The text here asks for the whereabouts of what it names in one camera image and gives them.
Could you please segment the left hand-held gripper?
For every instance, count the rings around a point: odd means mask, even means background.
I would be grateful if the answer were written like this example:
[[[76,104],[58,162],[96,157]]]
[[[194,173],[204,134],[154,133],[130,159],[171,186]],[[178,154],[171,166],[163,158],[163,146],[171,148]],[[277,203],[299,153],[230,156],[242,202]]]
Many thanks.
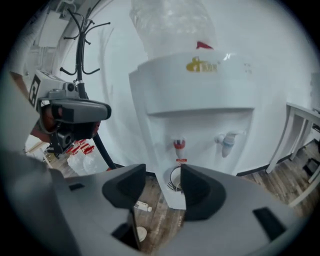
[[[49,136],[54,153],[64,153],[74,141],[90,139],[95,123],[112,114],[108,104],[80,98],[75,83],[40,70],[34,74],[28,100],[38,113],[44,102],[52,107],[56,130]]]

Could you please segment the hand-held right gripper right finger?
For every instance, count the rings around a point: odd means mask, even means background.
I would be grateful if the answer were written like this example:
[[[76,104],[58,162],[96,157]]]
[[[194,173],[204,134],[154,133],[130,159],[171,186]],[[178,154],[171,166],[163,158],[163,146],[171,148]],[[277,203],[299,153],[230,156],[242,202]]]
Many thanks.
[[[182,229],[160,256],[278,256],[307,224],[261,186],[190,164],[180,176]]]

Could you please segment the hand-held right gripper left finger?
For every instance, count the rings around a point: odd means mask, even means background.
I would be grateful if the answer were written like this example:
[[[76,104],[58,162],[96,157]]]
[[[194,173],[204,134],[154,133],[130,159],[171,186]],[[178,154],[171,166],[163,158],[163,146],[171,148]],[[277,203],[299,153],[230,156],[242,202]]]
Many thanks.
[[[121,237],[136,231],[133,207],[146,183],[134,164],[65,178],[34,158],[4,154],[4,192],[13,212],[55,256],[138,256]]]

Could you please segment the person's left hand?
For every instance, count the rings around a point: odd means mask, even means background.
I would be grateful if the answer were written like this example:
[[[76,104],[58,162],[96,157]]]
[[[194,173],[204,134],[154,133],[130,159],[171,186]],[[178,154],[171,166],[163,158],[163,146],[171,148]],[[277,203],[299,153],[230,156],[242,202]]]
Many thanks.
[[[56,121],[50,104],[40,107],[38,129],[46,135],[51,135],[56,131]]]

